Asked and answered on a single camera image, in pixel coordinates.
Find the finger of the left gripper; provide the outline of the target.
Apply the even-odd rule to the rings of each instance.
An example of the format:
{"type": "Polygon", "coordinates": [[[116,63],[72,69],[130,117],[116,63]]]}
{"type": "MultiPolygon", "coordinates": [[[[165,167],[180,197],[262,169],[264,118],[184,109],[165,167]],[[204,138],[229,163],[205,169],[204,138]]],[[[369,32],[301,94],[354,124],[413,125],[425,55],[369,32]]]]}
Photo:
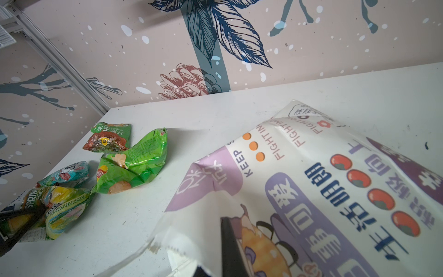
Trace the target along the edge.
{"type": "Polygon", "coordinates": [[[1,212],[1,256],[8,253],[45,213],[44,206],[1,212]]]}

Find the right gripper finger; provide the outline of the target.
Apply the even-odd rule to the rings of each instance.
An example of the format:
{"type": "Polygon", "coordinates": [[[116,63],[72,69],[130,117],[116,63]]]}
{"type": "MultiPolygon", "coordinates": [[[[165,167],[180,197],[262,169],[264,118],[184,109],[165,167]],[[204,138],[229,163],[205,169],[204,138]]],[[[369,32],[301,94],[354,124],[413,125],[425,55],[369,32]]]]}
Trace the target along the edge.
{"type": "Polygon", "coordinates": [[[228,217],[221,218],[221,275],[223,277],[248,277],[242,257],[242,247],[234,234],[228,217]]]}

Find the yellow green spring snack bag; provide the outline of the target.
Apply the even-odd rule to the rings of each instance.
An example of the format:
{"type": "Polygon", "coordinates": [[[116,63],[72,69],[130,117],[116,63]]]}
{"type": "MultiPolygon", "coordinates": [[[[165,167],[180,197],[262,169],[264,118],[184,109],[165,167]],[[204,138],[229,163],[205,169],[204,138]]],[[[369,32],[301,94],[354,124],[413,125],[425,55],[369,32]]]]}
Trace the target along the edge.
{"type": "Polygon", "coordinates": [[[56,240],[83,214],[91,202],[91,191],[60,186],[26,190],[1,215],[42,206],[43,216],[26,231],[20,242],[56,240]]]}

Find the colourful candy snack bag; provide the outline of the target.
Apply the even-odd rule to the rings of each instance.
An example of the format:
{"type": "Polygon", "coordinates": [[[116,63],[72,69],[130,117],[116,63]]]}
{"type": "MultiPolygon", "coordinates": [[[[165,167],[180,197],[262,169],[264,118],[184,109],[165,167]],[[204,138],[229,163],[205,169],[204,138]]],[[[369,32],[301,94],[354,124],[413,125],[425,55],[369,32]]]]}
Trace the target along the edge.
{"type": "Polygon", "coordinates": [[[36,183],[35,188],[59,186],[77,188],[89,178],[90,167],[86,161],[80,161],[49,174],[36,183]]]}

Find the printed white paper bag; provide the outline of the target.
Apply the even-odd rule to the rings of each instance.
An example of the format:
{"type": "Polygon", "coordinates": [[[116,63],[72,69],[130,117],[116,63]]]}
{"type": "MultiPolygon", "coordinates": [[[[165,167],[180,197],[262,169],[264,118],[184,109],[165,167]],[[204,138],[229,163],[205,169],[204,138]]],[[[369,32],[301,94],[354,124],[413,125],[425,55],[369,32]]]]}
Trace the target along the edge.
{"type": "Polygon", "coordinates": [[[443,149],[414,161],[299,101],[189,166],[172,157],[171,200],[144,252],[172,276],[222,277],[228,217],[249,277],[440,277],[443,149]]]}

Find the large green chip bag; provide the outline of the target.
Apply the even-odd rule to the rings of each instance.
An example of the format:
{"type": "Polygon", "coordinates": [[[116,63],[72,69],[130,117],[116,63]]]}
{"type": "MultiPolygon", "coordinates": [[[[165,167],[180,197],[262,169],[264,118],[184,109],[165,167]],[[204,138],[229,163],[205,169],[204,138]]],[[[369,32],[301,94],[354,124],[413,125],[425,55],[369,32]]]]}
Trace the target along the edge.
{"type": "Polygon", "coordinates": [[[166,163],[168,130],[155,129],[132,148],[100,158],[92,193],[113,195],[153,181],[166,163]]]}

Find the green red snack pack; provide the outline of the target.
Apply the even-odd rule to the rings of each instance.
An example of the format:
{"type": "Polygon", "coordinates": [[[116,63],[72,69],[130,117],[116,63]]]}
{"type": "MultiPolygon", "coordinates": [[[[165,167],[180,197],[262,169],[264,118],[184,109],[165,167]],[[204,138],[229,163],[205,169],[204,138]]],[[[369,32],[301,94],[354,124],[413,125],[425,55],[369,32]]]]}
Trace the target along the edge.
{"type": "Polygon", "coordinates": [[[100,153],[123,152],[130,148],[131,124],[99,122],[91,128],[92,136],[83,150],[100,153]]]}

